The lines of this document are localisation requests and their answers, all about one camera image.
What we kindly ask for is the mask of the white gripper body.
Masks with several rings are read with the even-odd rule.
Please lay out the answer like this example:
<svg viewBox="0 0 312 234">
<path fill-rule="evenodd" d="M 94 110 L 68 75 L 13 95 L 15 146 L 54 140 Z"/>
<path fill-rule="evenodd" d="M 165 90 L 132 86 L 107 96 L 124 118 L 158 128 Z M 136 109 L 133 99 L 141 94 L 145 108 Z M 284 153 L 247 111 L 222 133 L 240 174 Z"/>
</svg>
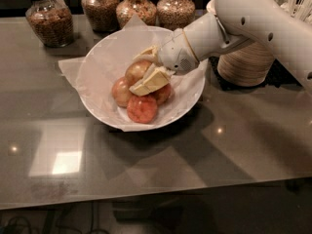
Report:
<svg viewBox="0 0 312 234">
<path fill-rule="evenodd" d="M 162 40 L 158 48 L 158 60 L 176 75 L 185 75 L 199 65 L 181 28 L 170 32 Z"/>
</svg>

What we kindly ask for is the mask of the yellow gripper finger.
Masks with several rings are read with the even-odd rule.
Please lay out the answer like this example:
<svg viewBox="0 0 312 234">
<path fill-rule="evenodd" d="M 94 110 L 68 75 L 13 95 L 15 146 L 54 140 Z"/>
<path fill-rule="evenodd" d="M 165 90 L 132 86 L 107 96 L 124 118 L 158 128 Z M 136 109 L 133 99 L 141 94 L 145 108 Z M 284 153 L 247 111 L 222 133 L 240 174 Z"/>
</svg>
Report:
<svg viewBox="0 0 312 234">
<path fill-rule="evenodd" d="M 174 74 L 165 66 L 152 64 L 143 77 L 130 87 L 130 92 L 139 97 L 156 92 L 169 84 Z"/>
<path fill-rule="evenodd" d="M 145 59 L 145 60 L 155 63 L 156 65 L 160 65 L 161 61 L 159 60 L 159 57 L 158 57 L 158 51 L 159 51 L 159 48 L 156 45 L 152 45 L 146 48 L 145 50 L 143 50 L 142 52 L 140 52 L 139 54 L 137 54 L 133 58 L 133 61 L 139 61 L 139 60 Z"/>
</svg>

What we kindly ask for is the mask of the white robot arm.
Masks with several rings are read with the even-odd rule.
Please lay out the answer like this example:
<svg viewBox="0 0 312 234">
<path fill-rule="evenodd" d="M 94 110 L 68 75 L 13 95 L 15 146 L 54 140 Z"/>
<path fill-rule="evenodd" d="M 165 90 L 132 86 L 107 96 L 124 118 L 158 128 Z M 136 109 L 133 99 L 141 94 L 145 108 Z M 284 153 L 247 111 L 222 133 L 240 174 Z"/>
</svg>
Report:
<svg viewBox="0 0 312 234">
<path fill-rule="evenodd" d="M 153 61 L 184 75 L 211 56 L 257 42 L 308 92 L 312 91 L 312 27 L 284 12 L 274 0 L 214 0 L 207 12 L 169 32 Z"/>
</svg>

